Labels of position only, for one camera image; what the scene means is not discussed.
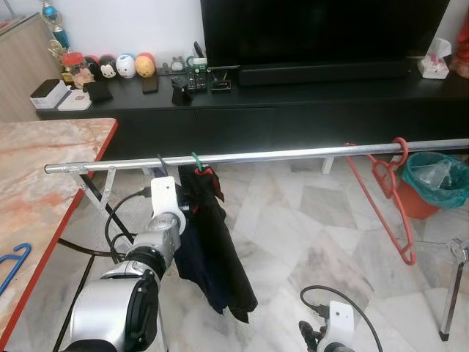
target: marble tabletop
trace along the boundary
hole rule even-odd
[[[0,257],[32,246],[0,296],[0,351],[83,195],[69,175],[47,175],[44,166],[99,160],[116,128],[114,119],[0,123]],[[1,282],[15,264],[0,264]]]

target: television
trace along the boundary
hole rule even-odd
[[[448,2],[201,0],[208,64],[263,71],[342,67],[346,72],[401,62],[426,53]]]

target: black jacket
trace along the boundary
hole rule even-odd
[[[221,314],[229,307],[247,323],[257,300],[225,225],[226,212],[215,198],[224,200],[218,177],[208,167],[199,172],[181,166],[179,171],[183,195],[191,204],[181,247],[174,254],[180,277],[195,282],[215,311]]]

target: orange bin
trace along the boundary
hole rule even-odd
[[[405,213],[415,219],[426,219],[435,214],[440,208],[425,202],[417,191],[409,186],[404,180],[397,187],[397,194],[401,199]]]

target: white box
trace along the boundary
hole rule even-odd
[[[53,109],[68,92],[63,81],[48,79],[31,94],[29,99],[36,109]]]

